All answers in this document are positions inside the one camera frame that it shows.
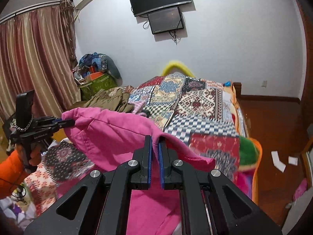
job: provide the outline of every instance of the wooden floor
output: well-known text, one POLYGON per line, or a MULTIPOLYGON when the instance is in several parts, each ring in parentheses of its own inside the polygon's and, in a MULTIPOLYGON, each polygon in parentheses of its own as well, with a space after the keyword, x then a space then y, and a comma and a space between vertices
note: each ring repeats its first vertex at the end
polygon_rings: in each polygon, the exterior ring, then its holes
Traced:
POLYGON ((259 207, 282 226, 288 210, 287 203, 304 178, 299 153, 308 142, 302 126, 300 105, 295 102, 241 100, 242 110, 251 121, 250 137, 263 148, 258 171, 259 207), (284 173, 274 167, 271 151, 278 151, 286 164, 284 173), (288 164, 288 156, 298 157, 298 166, 288 164))

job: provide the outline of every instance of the pink sweatshirt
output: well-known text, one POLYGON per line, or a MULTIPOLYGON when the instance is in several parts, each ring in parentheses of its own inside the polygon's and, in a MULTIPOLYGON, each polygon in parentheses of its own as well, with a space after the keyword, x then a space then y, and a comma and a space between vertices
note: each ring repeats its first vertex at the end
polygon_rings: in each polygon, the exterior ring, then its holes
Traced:
POLYGON ((215 160, 196 155, 178 138, 162 132, 148 118, 100 108, 76 108, 62 114, 62 119, 74 119, 75 127, 66 128, 67 137, 100 168, 110 171, 132 159, 134 150, 142 148, 145 135, 152 136, 152 178, 147 191, 133 190, 130 200, 127 235, 170 235, 180 222, 179 193, 165 191, 159 178, 159 137, 175 147, 183 161, 196 169, 209 172, 215 160))

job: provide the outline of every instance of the paper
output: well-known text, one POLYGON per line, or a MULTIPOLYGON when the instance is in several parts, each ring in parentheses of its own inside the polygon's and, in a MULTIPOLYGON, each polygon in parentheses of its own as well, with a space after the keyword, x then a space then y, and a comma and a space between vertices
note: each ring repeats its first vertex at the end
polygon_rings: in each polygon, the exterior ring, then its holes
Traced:
POLYGON ((274 166, 279 169, 281 172, 284 172, 286 165, 279 160, 278 152, 272 151, 272 159, 274 166))
POLYGON ((288 157, 288 163, 292 164, 294 166, 298 166, 298 158, 289 156, 288 157))

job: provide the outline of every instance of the hand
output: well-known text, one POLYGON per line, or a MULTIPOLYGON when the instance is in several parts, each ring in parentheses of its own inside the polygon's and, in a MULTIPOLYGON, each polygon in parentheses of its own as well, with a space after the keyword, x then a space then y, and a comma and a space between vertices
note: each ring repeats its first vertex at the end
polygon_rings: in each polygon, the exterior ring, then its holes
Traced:
MULTIPOLYGON (((23 162, 23 154, 22 154, 22 145, 15 144, 15 149, 18 152, 18 157, 23 162)), ((41 153, 40 153, 41 146, 37 144, 36 147, 30 153, 31 159, 29 160, 29 164, 32 166, 37 166, 41 162, 41 153)))

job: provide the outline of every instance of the metal screw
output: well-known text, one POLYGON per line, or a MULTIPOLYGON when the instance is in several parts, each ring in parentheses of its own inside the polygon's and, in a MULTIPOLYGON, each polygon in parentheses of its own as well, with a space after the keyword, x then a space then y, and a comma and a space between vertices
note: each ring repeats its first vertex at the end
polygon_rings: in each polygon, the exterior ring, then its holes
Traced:
POLYGON ((175 166, 182 166, 184 162, 182 160, 178 160, 177 159, 173 163, 174 163, 175 166))
POLYGON ((92 172, 90 172, 90 176, 93 177, 93 178, 99 177, 100 176, 100 171, 95 169, 92 172))
POLYGON ((211 171, 212 176, 219 177, 221 175, 221 172, 218 169, 213 169, 211 171))
POLYGON ((131 166, 131 167, 136 166, 137 164, 138 164, 138 162, 136 160, 130 160, 128 162, 128 165, 131 166))

